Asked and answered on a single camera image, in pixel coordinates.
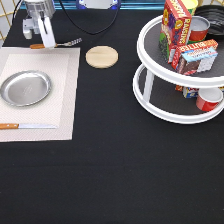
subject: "wooden handle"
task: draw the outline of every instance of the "wooden handle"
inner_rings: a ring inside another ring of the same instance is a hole
[[[18,129],[18,124],[0,124],[0,129]]]
[[[42,49],[45,48],[45,46],[43,44],[32,44],[30,45],[31,49]]]

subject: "snack box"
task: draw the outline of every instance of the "snack box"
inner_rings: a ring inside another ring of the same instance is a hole
[[[172,62],[176,48],[186,45],[191,19],[191,14],[181,0],[166,0],[159,46],[168,63]]]
[[[183,75],[191,75],[196,72],[211,69],[218,53],[212,48],[190,50],[181,54],[177,72]]]
[[[175,90],[182,92],[183,86],[176,85]]]
[[[192,98],[198,96],[197,88],[183,87],[183,95],[185,98]]]
[[[218,47],[218,43],[212,39],[212,40],[207,40],[207,41],[203,41],[203,42],[199,42],[199,43],[195,43],[195,44],[189,44],[189,45],[177,47],[174,57],[173,57],[172,67],[175,70],[178,69],[178,63],[179,63],[182,53],[184,53],[186,51],[190,51],[190,50],[206,49],[206,48],[210,48],[210,47],[213,47],[214,50],[216,50]]]

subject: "shelf rim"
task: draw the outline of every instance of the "shelf rim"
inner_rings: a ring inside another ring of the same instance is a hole
[[[140,103],[140,105],[153,114],[154,116],[172,122],[172,123],[178,123],[178,124],[197,124],[197,123],[202,123],[205,121],[208,121],[214,117],[216,117],[224,108],[224,100],[212,111],[203,113],[203,114],[198,114],[198,115],[180,115],[180,114],[174,114],[170,113],[167,111],[164,111],[162,109],[159,109],[158,107],[154,106],[150,102],[146,102],[143,99],[143,95],[140,92],[139,85],[138,85],[138,80],[141,72],[145,66],[141,64],[138,69],[135,72],[135,76],[133,78],[133,92],[134,95],[137,99],[137,101]]]
[[[137,41],[137,53],[144,66],[151,72],[153,72],[156,76],[173,84],[178,84],[181,86],[192,88],[212,88],[212,87],[224,86],[224,76],[212,77],[212,78],[200,78],[200,77],[181,75],[179,73],[173,72],[159,65],[148,55],[144,47],[145,36],[153,26],[161,22],[162,17],[163,15],[158,16],[153,20],[149,21],[142,28],[139,34]]]

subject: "round wooden disc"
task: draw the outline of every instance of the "round wooden disc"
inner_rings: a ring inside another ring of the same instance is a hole
[[[86,61],[94,68],[109,68],[118,60],[118,53],[108,46],[97,46],[86,53]]]

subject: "silver plate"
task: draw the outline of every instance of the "silver plate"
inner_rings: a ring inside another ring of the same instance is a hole
[[[3,100],[13,106],[28,106],[44,99],[51,90],[51,80],[40,71],[23,71],[10,76],[1,86]]]

